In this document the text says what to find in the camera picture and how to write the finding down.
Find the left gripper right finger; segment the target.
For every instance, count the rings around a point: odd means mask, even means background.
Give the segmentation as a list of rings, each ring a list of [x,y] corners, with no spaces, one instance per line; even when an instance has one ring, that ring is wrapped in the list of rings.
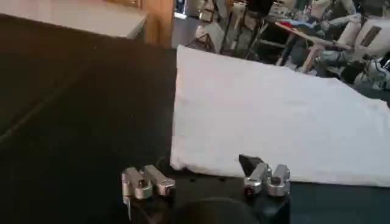
[[[252,198],[264,192],[271,197],[285,197],[290,194],[290,170],[287,165],[279,164],[272,170],[261,158],[240,154],[239,163],[245,174],[244,193]]]

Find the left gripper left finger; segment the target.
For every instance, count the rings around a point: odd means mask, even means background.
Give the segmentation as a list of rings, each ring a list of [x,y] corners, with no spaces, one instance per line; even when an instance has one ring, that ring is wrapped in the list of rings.
[[[124,199],[145,200],[156,193],[170,197],[176,190],[176,182],[164,175],[154,165],[146,165],[141,170],[126,168],[121,174],[122,195]]]

